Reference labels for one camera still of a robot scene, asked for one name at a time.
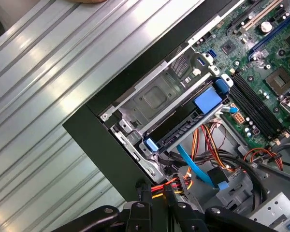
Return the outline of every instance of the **metal sheet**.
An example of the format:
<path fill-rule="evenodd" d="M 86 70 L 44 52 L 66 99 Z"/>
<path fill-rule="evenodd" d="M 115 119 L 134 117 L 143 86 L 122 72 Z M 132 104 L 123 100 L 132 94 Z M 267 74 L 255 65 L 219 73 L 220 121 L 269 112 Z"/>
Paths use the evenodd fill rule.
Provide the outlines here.
<path fill-rule="evenodd" d="M 41 0 L 0 38 L 0 231 L 124 203 L 62 123 L 201 2 Z"/>

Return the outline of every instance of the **pcie slot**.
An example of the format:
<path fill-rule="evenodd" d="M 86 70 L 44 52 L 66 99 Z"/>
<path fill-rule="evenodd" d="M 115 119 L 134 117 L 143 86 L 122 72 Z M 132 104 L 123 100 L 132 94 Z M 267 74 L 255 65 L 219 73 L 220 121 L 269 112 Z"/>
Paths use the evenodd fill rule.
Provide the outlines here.
<path fill-rule="evenodd" d="M 247 101 L 247 99 L 236 86 L 232 87 L 231 97 L 240 105 L 240 108 L 246 113 L 246 115 L 252 119 L 262 134 L 268 138 L 273 136 L 273 130 L 267 126 L 267 123 L 263 122 L 264 118 L 255 110 L 251 102 Z"/>
<path fill-rule="evenodd" d="M 259 43 L 257 43 L 251 50 L 248 56 L 248 61 L 252 59 L 257 51 L 260 51 L 268 42 L 270 42 L 278 33 L 280 33 L 286 26 L 290 24 L 290 17 L 287 18 L 283 23 L 281 23 L 275 30 L 264 37 Z"/>
<path fill-rule="evenodd" d="M 229 34 L 232 29 L 237 27 L 251 12 L 253 12 L 262 1 L 263 0 L 257 0 L 255 3 L 249 6 L 244 12 L 242 12 L 239 16 L 237 16 L 237 18 L 233 20 L 233 22 L 231 23 L 230 28 L 227 30 L 227 34 Z"/>
<path fill-rule="evenodd" d="M 240 74 L 235 75 L 235 81 L 238 83 L 239 88 L 243 93 L 246 93 L 247 96 L 253 100 L 253 103 L 258 107 L 260 113 L 264 115 L 266 120 L 269 120 L 272 124 L 272 127 L 276 128 L 279 131 L 282 131 L 284 128 L 278 119 L 272 114 L 272 112 L 267 108 L 267 106 L 261 101 L 261 99 L 256 95 L 256 93 L 250 88 L 247 82 L 241 77 Z"/>
<path fill-rule="evenodd" d="M 271 4 L 269 4 L 263 11 L 261 11 L 256 17 L 251 19 L 246 25 L 242 26 L 240 29 L 241 33 L 245 33 L 254 25 L 256 25 L 263 17 L 265 17 L 268 13 L 270 13 L 276 6 L 278 6 L 283 0 L 274 0 Z"/>

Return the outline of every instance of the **orange wire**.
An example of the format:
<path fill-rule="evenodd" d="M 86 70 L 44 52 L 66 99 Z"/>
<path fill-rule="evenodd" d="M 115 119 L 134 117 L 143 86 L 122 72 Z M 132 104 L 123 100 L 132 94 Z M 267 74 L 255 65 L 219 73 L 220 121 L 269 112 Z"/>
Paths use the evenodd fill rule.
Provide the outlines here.
<path fill-rule="evenodd" d="M 250 162 L 253 162 L 253 158 L 254 158 L 254 156 L 255 156 L 256 154 L 258 154 L 260 151 L 266 152 L 266 153 L 269 154 L 271 157 L 274 157 L 275 155 L 277 155 L 276 153 L 272 153 L 272 152 L 270 152 L 270 151 L 268 151 L 268 150 L 266 150 L 266 149 L 264 149 L 264 148 L 257 147 L 257 148 L 253 148 L 253 149 L 251 149 L 250 151 L 248 151 L 248 152 L 246 153 L 246 155 L 245 155 L 244 158 L 243 158 L 244 161 L 247 159 L 248 155 L 249 155 L 251 152 L 255 151 L 255 150 L 258 150 L 258 151 L 254 152 L 254 153 L 251 155 L 251 157 L 250 157 Z M 282 159 L 281 159 L 281 158 L 275 160 L 275 163 L 277 164 L 277 166 L 279 167 L 280 170 L 283 170 L 283 163 L 282 163 Z"/>
<path fill-rule="evenodd" d="M 207 131 L 207 135 L 208 135 L 207 142 L 208 142 L 208 145 L 209 145 L 208 148 L 211 150 L 211 152 L 212 152 L 212 154 L 213 154 L 215 160 L 216 160 L 217 163 L 219 164 L 219 166 L 222 166 L 223 168 L 225 168 L 225 169 L 228 170 L 229 172 L 234 172 L 235 169 L 227 168 L 227 166 L 224 165 L 224 163 L 221 161 L 221 159 L 220 159 L 220 157 L 219 157 L 219 154 L 218 154 L 218 151 L 217 151 L 217 148 L 216 148 L 216 146 L 215 146 L 214 140 L 213 140 L 213 138 L 212 138 L 212 135 L 211 135 L 211 133 L 210 133 L 208 127 L 207 127 L 207 126 L 204 126 L 204 125 L 202 125 L 201 127 L 202 127 L 202 131 L 203 131 L 205 137 L 206 137 L 206 134 L 205 134 L 205 132 L 204 132 L 203 129 L 205 128 L 205 130 Z"/>

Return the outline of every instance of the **green circuit board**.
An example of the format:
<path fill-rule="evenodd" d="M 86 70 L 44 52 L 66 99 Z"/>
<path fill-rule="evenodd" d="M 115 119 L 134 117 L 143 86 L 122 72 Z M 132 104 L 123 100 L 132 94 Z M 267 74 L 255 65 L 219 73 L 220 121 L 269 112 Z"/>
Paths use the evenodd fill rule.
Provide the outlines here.
<path fill-rule="evenodd" d="M 254 14 L 262 11 L 270 2 L 272 1 L 263 1 L 260 6 L 256 8 Z M 284 27 L 255 54 L 258 58 L 257 60 L 248 60 L 251 48 L 267 36 L 262 34 L 260 23 L 270 21 L 278 11 L 277 8 L 273 9 L 245 34 L 227 34 L 226 31 L 231 22 L 233 22 L 239 14 L 244 12 L 249 5 L 250 3 L 248 1 L 243 3 L 233 14 L 225 18 L 223 22 L 210 32 L 210 37 L 206 38 L 202 43 L 196 44 L 194 48 L 196 51 L 204 53 L 207 53 L 209 50 L 214 51 L 216 55 L 214 63 L 220 68 L 222 73 L 231 75 L 233 70 L 240 72 L 241 76 L 246 80 L 253 91 L 258 94 L 270 111 L 276 116 L 286 130 L 290 132 L 290 114 L 280 106 L 278 95 L 274 93 L 265 82 L 265 79 L 279 68 L 284 68 L 290 76 L 290 24 Z M 283 23 L 283 19 L 272 22 L 273 30 L 281 23 Z M 226 44 L 229 45 L 229 50 L 227 52 L 223 50 Z M 285 55 L 280 56 L 278 54 L 280 50 L 284 50 Z M 263 95 L 264 93 L 270 98 L 267 99 Z M 247 117 L 240 108 L 239 112 L 244 118 Z M 251 147 L 266 147 L 270 144 L 271 141 L 265 138 L 261 133 L 253 135 L 252 137 L 247 137 L 247 133 L 245 132 L 245 128 L 249 126 L 247 122 L 239 124 L 230 114 L 226 114 L 226 117 Z"/>

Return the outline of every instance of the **blue connector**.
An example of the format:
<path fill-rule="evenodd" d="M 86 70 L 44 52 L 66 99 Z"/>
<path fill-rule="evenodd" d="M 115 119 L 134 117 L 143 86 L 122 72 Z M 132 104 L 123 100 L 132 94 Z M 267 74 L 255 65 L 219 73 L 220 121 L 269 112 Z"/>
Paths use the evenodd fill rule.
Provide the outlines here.
<path fill-rule="evenodd" d="M 234 108 L 234 107 L 226 107 L 226 106 L 224 106 L 224 107 L 221 108 L 221 111 L 222 112 L 227 112 L 227 113 L 230 113 L 230 114 L 235 114 L 235 113 L 238 112 L 238 109 Z"/>
<path fill-rule="evenodd" d="M 212 56 L 213 58 L 215 58 L 215 57 L 217 56 L 217 54 L 216 54 L 212 49 L 209 50 L 208 52 L 209 52 L 209 54 L 211 54 L 211 56 Z"/>

